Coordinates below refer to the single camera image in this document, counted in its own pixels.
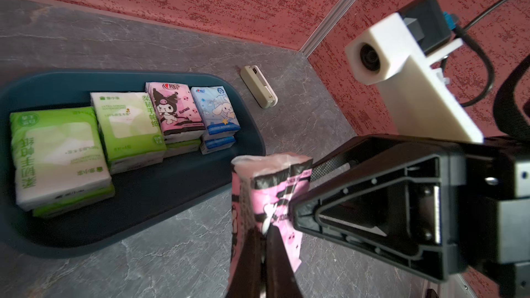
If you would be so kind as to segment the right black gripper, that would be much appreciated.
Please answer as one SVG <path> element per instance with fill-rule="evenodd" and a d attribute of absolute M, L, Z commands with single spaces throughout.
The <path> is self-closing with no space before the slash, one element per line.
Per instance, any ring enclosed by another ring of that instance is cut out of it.
<path fill-rule="evenodd" d="M 294 227 L 426 280 L 472 267 L 529 295 L 529 143 L 355 137 L 313 167 Z"/>

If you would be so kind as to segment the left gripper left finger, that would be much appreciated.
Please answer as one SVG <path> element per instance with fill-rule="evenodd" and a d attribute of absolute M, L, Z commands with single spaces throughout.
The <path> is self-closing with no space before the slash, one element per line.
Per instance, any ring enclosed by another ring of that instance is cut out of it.
<path fill-rule="evenodd" d="M 262 292 L 264 251 L 263 234 L 256 228 L 249 230 L 226 297 L 260 297 Z"/>

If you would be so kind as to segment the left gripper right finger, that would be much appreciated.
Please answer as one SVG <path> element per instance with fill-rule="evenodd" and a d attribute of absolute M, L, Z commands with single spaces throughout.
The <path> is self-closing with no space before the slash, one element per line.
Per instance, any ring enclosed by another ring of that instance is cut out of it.
<path fill-rule="evenodd" d="M 303 298 L 277 226 L 266 235 L 264 267 L 266 297 Z"/>

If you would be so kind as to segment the pink tissue pack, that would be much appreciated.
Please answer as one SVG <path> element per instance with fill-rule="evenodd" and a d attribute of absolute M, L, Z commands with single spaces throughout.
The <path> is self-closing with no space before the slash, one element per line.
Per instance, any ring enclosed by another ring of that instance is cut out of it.
<path fill-rule="evenodd" d="M 147 82 L 166 144 L 199 139 L 206 130 L 191 91 L 186 84 Z"/>
<path fill-rule="evenodd" d="M 313 159 L 294 153 L 269 156 L 241 155 L 232 165 L 232 247 L 229 281 L 233 279 L 248 230 L 263 235 L 280 230 L 291 268 L 301 265 L 303 234 L 295 230 L 288 215 L 291 200 L 309 190 Z"/>

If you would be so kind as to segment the teal plastic storage box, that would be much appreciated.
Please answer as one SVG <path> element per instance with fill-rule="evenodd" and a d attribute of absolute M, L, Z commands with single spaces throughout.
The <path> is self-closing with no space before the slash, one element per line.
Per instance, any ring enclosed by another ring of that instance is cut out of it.
<path fill-rule="evenodd" d="M 11 113 L 87 106 L 91 92 L 137 92 L 148 81 L 223 86 L 241 125 L 235 145 L 118 174 L 113 177 L 113 198 L 52 219 L 38 219 L 16 205 Z M 212 74 L 52 70 L 23 77 L 1 87 L 1 241 L 42 258 L 78 257 L 101 250 L 226 190 L 234 157 L 265 152 L 262 135 L 239 92 Z"/>

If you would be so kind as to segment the blue tissue pack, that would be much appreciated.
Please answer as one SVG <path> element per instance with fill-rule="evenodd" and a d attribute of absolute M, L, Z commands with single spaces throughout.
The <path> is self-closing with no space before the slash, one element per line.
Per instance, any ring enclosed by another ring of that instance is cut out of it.
<path fill-rule="evenodd" d="M 223 86 L 193 87 L 190 91 L 206 127 L 203 140 L 233 137 L 241 129 Z"/>
<path fill-rule="evenodd" d="M 203 155 L 207 155 L 220 150 L 226 150 L 232 147 L 235 142 L 236 140 L 233 136 L 202 141 L 200 151 Z"/>

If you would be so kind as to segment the green tissue pack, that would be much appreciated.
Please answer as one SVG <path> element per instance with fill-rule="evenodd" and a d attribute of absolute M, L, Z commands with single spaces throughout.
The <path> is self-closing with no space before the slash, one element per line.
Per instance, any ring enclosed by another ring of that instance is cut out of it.
<path fill-rule="evenodd" d="M 161 164 L 167 147 L 145 92 L 92 92 L 108 169 L 112 175 Z"/>
<path fill-rule="evenodd" d="M 11 113 L 10 128 L 22 210 L 111 185 L 92 107 Z"/>
<path fill-rule="evenodd" d="M 164 158 L 175 157 L 186 153 L 196 152 L 200 149 L 201 140 L 193 139 L 183 142 L 167 143 Z"/>
<path fill-rule="evenodd" d="M 115 196 L 115 187 L 111 184 L 105 188 L 61 199 L 55 203 L 38 207 L 32 211 L 33 217 L 49 219 L 65 213 L 110 199 Z"/>

